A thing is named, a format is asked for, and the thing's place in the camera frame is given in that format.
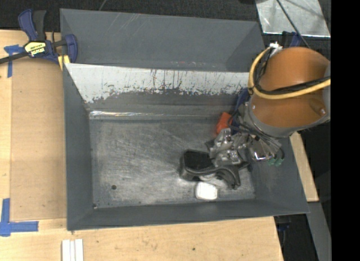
orange handle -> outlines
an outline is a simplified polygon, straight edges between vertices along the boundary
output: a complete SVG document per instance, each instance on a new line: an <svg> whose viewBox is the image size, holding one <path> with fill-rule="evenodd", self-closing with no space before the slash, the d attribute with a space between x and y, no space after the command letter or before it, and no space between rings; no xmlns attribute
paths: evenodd
<svg viewBox="0 0 360 261"><path fill-rule="evenodd" d="M227 120L229 120L230 117L231 115L229 113L223 112L221 114L218 124L216 124L216 134L219 134L222 129L229 127L227 125Z"/></svg>

yellow cable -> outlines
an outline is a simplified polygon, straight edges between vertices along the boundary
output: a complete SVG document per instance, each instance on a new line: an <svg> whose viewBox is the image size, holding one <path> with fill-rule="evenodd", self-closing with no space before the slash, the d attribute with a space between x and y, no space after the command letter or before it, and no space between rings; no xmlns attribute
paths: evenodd
<svg viewBox="0 0 360 261"><path fill-rule="evenodd" d="M300 96L300 95L304 95L304 94L308 94L311 92L314 92L316 90L320 90L322 88L325 88L327 86L330 86L331 82L330 79L323 81L319 84L313 85L309 88L306 89L302 89L302 90L298 90L296 92L291 92L291 93L284 93L284 94L279 94L279 95L272 95L272 94L266 94L263 92L260 92L259 90L256 89L255 85L254 85L254 79L253 79L253 75L254 75L254 70L258 64L258 62L260 61L260 59L266 54L266 52L268 52L270 50L271 47L266 48L263 52L261 52L254 60L253 64L251 65L250 68L250 72L249 72L249 81L247 83L247 87L248 90L252 90L256 95L258 95L261 98L265 98L265 99L286 99L286 98L292 98L292 97L296 97L296 96Z"/></svg>

black floor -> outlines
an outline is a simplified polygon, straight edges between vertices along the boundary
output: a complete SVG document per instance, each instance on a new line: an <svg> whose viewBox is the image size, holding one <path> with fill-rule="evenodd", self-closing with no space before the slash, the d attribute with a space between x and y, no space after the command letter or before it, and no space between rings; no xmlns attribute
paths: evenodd
<svg viewBox="0 0 360 261"><path fill-rule="evenodd" d="M59 32L59 8L98 10L103 0L0 0L0 2L1 29L18 29L17 16L23 10L32 8L47 10L45 30ZM331 0L319 0L319 3L331 32ZM254 0L108 0L103 10L258 21ZM268 45L271 41L280 41L281 37L264 34L263 39L265 45ZM321 38L306 38L306 40L314 50L331 59L330 40ZM301 136L314 177L320 177L330 169L330 123L301 132ZM323 208L331 230L331 198L323 202ZM317 260L306 216L293 215L287 222L289 226L284 231L285 240L284 233L280 232L285 260Z"/></svg>

bin floor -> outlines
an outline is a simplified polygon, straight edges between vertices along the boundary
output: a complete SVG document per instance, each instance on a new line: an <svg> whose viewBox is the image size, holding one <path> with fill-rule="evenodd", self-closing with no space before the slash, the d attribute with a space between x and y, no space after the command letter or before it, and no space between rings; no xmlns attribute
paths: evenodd
<svg viewBox="0 0 360 261"><path fill-rule="evenodd" d="M206 151L217 119L90 120L93 198L98 208L203 202L197 182L179 177L185 149ZM218 201L255 198L250 172L237 190L221 188Z"/></svg>

wooden table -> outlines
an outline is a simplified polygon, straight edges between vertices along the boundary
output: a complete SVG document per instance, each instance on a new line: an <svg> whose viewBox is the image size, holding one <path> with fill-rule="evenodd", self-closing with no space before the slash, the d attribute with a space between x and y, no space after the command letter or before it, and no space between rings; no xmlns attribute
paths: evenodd
<svg viewBox="0 0 360 261"><path fill-rule="evenodd" d="M27 41L22 31L0 30L0 58L4 46ZM11 221L38 220L39 231L0 237L1 261L61 260L64 239L83 239L85 261L283 260L273 217L67 231L61 70L25 57L7 78L7 66L0 65L0 199L10 197ZM300 135L291 143L307 200L318 201Z"/></svg>

